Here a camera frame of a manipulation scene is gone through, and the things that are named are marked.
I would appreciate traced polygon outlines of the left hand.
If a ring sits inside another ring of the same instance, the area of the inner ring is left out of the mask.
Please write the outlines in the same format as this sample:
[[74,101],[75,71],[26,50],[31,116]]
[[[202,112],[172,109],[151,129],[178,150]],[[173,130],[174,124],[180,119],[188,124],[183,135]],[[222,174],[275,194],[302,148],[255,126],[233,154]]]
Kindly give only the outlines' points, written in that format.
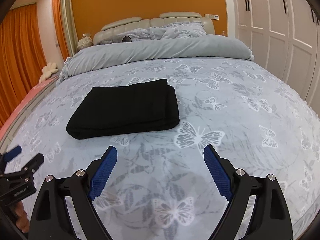
[[23,233],[28,233],[30,228],[30,222],[27,213],[24,210],[22,202],[17,202],[15,205],[15,213],[17,215],[16,226]]

